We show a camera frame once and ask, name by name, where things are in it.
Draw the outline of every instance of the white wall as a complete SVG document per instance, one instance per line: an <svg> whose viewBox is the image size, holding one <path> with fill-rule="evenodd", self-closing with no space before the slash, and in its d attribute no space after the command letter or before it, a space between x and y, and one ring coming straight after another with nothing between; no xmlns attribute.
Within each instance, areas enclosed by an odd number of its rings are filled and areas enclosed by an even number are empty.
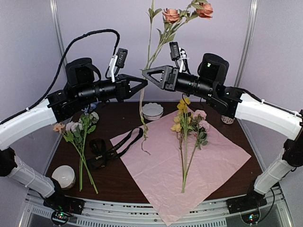
<svg viewBox="0 0 303 227"><path fill-rule="evenodd" d="M303 108L302 1L259 1L255 33L241 87L287 109ZM265 166L277 157L285 137L245 122ZM303 170L281 182L296 227L302 226Z"/></svg>
<svg viewBox="0 0 303 227"><path fill-rule="evenodd" d="M64 0L58 1L58 12L64 46L75 37L91 30L112 28L121 35L120 47L129 50L126 65L121 73L141 77L139 69L146 65L149 38L149 17L146 14L151 0ZM155 8L185 9L191 0L155 0ZM237 75L242 48L245 39L250 0L209 0L214 8L211 20L197 18L179 29L175 41L178 41L189 57L189 66L196 74L203 54L211 52L225 58L230 63L226 85L233 86ZM162 16L155 18L153 47L156 47L159 33L163 28ZM105 73L115 43L115 35L94 35L75 44L67 60L91 57L101 71ZM169 46L163 48L154 67L174 65L170 60ZM145 100L179 100L180 93L161 91L150 85L145 91ZM137 94L132 100L138 100Z"/></svg>
<svg viewBox="0 0 303 227"><path fill-rule="evenodd" d="M0 1L0 28L0 119L5 119L42 96L53 80L60 55L49 0ZM64 83L61 74L54 89ZM43 172L57 138L52 127L46 127L12 148ZM15 227L27 190L8 178L0 178L0 188L0 225Z"/></svg>

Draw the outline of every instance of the small white bowl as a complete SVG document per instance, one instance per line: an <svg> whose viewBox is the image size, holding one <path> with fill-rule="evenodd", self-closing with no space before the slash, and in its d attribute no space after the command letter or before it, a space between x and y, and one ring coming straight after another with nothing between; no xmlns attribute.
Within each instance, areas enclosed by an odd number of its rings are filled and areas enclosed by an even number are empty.
<svg viewBox="0 0 303 227"><path fill-rule="evenodd" d="M55 169L52 178L59 182L63 190L72 188L76 183L75 172L70 166L60 166Z"/></svg>
<svg viewBox="0 0 303 227"><path fill-rule="evenodd" d="M157 103L148 103L142 107L143 117L149 121L155 121L162 117L163 107Z"/></svg>

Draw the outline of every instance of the dark wooden table surface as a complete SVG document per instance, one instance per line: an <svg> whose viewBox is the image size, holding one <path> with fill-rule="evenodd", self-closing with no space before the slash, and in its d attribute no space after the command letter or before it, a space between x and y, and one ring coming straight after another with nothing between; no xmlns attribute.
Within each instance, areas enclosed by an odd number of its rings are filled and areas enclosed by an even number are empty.
<svg viewBox="0 0 303 227"><path fill-rule="evenodd" d="M164 107L164 115L177 110L177 103L160 103ZM198 103L193 103L193 107L201 107ZM103 138L107 147L111 147L110 139L123 134L131 129L141 126L139 118L138 103L110 103L104 108L98 107L96 112L100 116L97 129L87 137L87 142L95 138ZM242 128L237 121L232 125L226 125L220 120L220 115L207 105L204 105L207 113L207 121L213 125L220 133L230 139L233 143L242 147L251 155L250 160L233 175L222 187L212 193L207 200L221 199L231 196L245 194L251 182L261 174L258 161L247 141ZM93 154L86 146L86 158L93 157ZM79 161L80 157L72 144L66 143L63 139L50 164L47 175L59 166L69 165L76 174L77 183L66 191L66 194L73 197L112 201L112 202L133 202L148 203L147 199L134 182L126 167L120 159L109 161L103 169L91 172L99 190L97 195L92 185L90 185L86 170L83 170L83 190L79 192Z"/></svg>

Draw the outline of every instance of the black strap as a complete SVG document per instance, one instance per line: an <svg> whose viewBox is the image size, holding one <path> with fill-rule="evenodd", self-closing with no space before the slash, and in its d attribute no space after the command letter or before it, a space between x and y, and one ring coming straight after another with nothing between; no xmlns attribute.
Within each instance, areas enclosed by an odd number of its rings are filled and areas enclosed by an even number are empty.
<svg viewBox="0 0 303 227"><path fill-rule="evenodd" d="M97 73L99 80L101 80L101 72L96 66L94 66L92 63L86 63L85 66Z"/></svg>
<svg viewBox="0 0 303 227"><path fill-rule="evenodd" d="M117 154L115 151L117 151L122 145L124 145L132 136L132 133L135 129L131 130L125 138L123 138L117 145L106 151L106 145L105 141L103 139L95 139L91 140L89 142L89 147L95 155L97 155L94 158L86 160L87 166L90 170L96 170L99 168L104 168L107 164L107 161L120 158L122 155L124 155L131 145L133 145L138 139L140 139L143 136L143 129L138 128L139 133L137 137L130 142L130 144L119 154Z"/></svg>

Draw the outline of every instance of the pink tissue paper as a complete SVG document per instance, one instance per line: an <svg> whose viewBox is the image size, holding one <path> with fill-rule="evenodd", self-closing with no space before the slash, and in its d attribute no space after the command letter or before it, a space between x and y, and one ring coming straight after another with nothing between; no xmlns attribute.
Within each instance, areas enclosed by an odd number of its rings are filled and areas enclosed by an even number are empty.
<svg viewBox="0 0 303 227"><path fill-rule="evenodd" d="M176 132L170 130L174 124L173 112L157 121L148 123L148 139L133 144L121 157L129 173L154 207L163 222L169 226L221 187L249 159L250 155L210 126L208 144L196 150L187 176L185 193L182 189L182 165ZM113 145L127 133L111 139ZM121 152L129 143L124 144ZM194 136L188 139L188 162L195 144Z"/></svg>

